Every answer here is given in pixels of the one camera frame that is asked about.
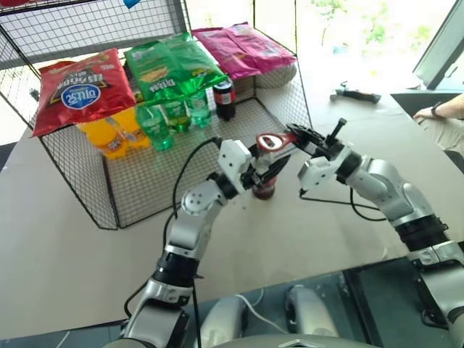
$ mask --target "orange bottle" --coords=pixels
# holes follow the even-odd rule
[[[150,139],[145,135],[136,121],[135,107],[118,112],[116,115],[108,117],[107,121],[118,129],[120,133],[124,134],[130,147],[138,149],[152,145]]]
[[[87,135],[87,139],[107,158],[115,160],[124,157],[128,142],[106,119],[76,124]]]

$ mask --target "green chip bag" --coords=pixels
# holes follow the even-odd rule
[[[227,79],[188,33],[134,47],[124,55],[150,104],[186,99]]]

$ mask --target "snack bag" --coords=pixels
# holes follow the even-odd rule
[[[184,100],[227,79],[188,33],[134,47],[124,55],[150,104]]]
[[[233,80],[265,74],[297,60],[291,52],[248,23],[230,28],[196,29],[192,33]]]
[[[117,49],[80,62],[58,62],[40,72],[41,94],[33,136],[99,120],[136,104]]]

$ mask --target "wire mesh basket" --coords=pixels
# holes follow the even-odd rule
[[[264,3],[256,0],[254,12]],[[40,90],[34,63],[129,48],[185,32],[186,8],[184,0],[142,0],[131,10],[121,0],[54,0],[0,9],[0,96],[32,129]],[[259,17],[254,16],[258,30]],[[294,45],[287,43],[292,52],[297,47],[294,37]],[[200,142],[220,136],[251,146],[258,133],[281,131],[286,123],[311,126],[298,62],[234,84],[234,119],[225,122],[214,116],[208,90],[211,126],[176,134],[174,147],[165,152],[137,149],[109,160],[75,126],[42,136],[40,142],[95,224],[102,229],[124,228],[170,206],[177,174]],[[217,155],[211,146],[195,156],[178,187],[180,195],[218,169]]]

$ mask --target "beige tabletop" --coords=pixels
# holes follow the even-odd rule
[[[348,119],[339,138],[394,163],[428,197],[449,236],[464,239],[464,175],[393,99],[385,96],[377,106],[329,104],[326,95],[315,97],[310,109],[322,133],[339,117]],[[99,230],[28,136],[0,174],[0,339],[124,318],[124,300],[160,255],[167,213],[124,230]],[[223,209],[199,268],[201,300],[406,254],[388,223],[361,220],[349,207],[299,200],[297,173],[305,158],[293,156],[270,201],[246,193]],[[336,181],[308,194],[348,200],[348,188]]]

